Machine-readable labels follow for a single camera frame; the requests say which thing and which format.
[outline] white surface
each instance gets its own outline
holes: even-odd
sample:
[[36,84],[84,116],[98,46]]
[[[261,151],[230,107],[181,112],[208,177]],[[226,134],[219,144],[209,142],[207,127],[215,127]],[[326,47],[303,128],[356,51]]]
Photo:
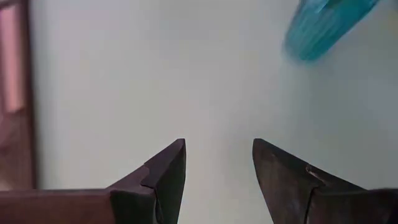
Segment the white surface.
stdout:
[[296,1],[32,3],[42,187],[106,187],[181,137],[180,223],[271,223],[257,137],[363,187],[398,187],[392,1],[311,67],[281,54]]

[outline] wall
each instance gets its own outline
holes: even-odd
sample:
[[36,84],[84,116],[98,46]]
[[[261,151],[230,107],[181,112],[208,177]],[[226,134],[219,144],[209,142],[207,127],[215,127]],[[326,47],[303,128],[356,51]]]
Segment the wall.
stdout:
[[398,186],[392,1],[311,66],[280,49],[296,1],[32,4],[43,188],[106,187],[180,137],[180,223],[271,223],[258,137],[363,187]]

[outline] blue plastic object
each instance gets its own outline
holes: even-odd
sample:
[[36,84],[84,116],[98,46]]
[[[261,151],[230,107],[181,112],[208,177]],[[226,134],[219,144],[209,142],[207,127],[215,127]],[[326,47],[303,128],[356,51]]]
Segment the blue plastic object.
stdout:
[[294,57],[313,61],[359,22],[379,0],[301,0],[285,37]]

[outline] teal plastic object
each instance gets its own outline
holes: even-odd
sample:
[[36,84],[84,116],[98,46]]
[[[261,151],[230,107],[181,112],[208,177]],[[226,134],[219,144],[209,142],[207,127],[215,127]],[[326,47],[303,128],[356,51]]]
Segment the teal plastic object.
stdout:
[[359,22],[379,0],[301,0],[285,36],[293,58],[314,61]]

